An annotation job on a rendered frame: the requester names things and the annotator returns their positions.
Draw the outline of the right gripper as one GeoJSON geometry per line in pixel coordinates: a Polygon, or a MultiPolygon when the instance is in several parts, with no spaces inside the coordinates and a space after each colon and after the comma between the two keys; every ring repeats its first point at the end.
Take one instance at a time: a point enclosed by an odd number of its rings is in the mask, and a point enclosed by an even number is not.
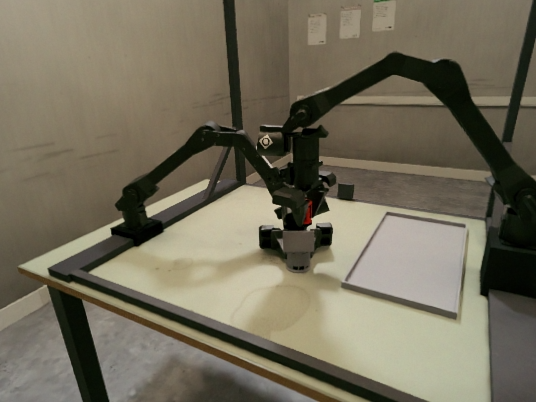
{"type": "MultiPolygon", "coordinates": [[[[286,228],[274,228],[274,225],[260,225],[259,227],[259,247],[261,249],[272,249],[280,253],[284,259],[287,259],[286,252],[283,252],[283,231],[303,231],[304,227],[297,226],[296,223],[286,223],[286,228]]],[[[332,244],[333,227],[330,222],[316,223],[317,229],[314,230],[314,252],[321,246],[330,246],[332,244]],[[329,238],[328,238],[329,237],[329,238]]],[[[311,252],[311,258],[314,252],[311,252]]]]}

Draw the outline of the grey cylinder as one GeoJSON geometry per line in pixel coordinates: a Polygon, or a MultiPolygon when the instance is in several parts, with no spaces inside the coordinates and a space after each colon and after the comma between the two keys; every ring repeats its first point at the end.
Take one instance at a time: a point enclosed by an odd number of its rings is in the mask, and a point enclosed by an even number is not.
{"type": "Polygon", "coordinates": [[[292,273],[305,273],[312,268],[311,252],[286,252],[285,267],[292,273]]]}

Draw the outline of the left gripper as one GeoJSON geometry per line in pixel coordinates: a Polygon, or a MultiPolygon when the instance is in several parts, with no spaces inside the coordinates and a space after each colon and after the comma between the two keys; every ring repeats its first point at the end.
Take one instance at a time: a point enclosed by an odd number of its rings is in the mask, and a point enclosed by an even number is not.
{"type": "Polygon", "coordinates": [[[308,209],[309,201],[312,201],[312,219],[317,214],[324,198],[330,191],[324,188],[323,182],[328,183],[329,187],[336,185],[337,177],[333,172],[321,171],[319,167],[323,161],[298,160],[294,159],[289,162],[289,167],[293,167],[292,184],[295,188],[282,187],[271,194],[272,204],[290,208],[297,226],[302,227],[305,215],[308,209]]]}

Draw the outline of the red and black nut driver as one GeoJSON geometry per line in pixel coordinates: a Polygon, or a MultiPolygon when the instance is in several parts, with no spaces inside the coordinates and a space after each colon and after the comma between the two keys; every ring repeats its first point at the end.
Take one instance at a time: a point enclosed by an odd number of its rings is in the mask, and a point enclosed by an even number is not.
{"type": "Polygon", "coordinates": [[[303,231],[308,231],[307,227],[312,225],[312,220],[311,220],[311,217],[312,217],[312,201],[309,200],[309,199],[305,199],[305,201],[309,201],[309,205],[308,205],[308,209],[307,209],[305,219],[304,219],[304,222],[303,222],[302,226],[304,227],[303,231]]]}

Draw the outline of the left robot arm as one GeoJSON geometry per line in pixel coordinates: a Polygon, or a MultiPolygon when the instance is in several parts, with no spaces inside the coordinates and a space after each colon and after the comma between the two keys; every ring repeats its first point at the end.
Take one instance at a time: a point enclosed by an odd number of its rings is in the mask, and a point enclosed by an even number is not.
{"type": "Polygon", "coordinates": [[[392,75],[424,83],[451,111],[490,168],[492,176],[485,180],[503,205],[512,207],[501,215],[501,244],[536,251],[536,180],[510,156],[473,102],[463,71],[452,59],[431,62],[392,51],[340,83],[296,100],[283,126],[261,125],[258,154],[284,157],[292,145],[294,159],[317,159],[319,138],[326,138],[329,132],[322,124],[306,127],[336,105],[392,75]],[[293,132],[298,127],[303,128],[302,132],[293,132]]]}

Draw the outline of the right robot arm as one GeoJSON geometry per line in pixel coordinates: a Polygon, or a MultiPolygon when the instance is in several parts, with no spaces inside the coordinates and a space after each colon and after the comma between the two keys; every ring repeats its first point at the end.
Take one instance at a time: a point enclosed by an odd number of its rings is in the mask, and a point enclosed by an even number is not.
{"type": "MultiPolygon", "coordinates": [[[[123,188],[122,197],[115,204],[117,210],[122,211],[123,219],[125,219],[124,224],[120,227],[137,231],[151,224],[151,220],[148,222],[147,211],[143,203],[160,189],[156,184],[190,157],[213,145],[237,147],[264,180],[270,195],[282,187],[294,188],[293,185],[288,185],[286,182],[277,185],[269,182],[267,179],[268,169],[273,167],[265,156],[258,154],[257,146],[246,131],[219,126],[213,121],[207,121],[196,129],[182,147],[156,168],[135,178],[123,188]]],[[[274,212],[279,220],[283,219],[284,228],[287,225],[285,222],[296,223],[290,208],[281,206],[276,208],[274,212]]]]}

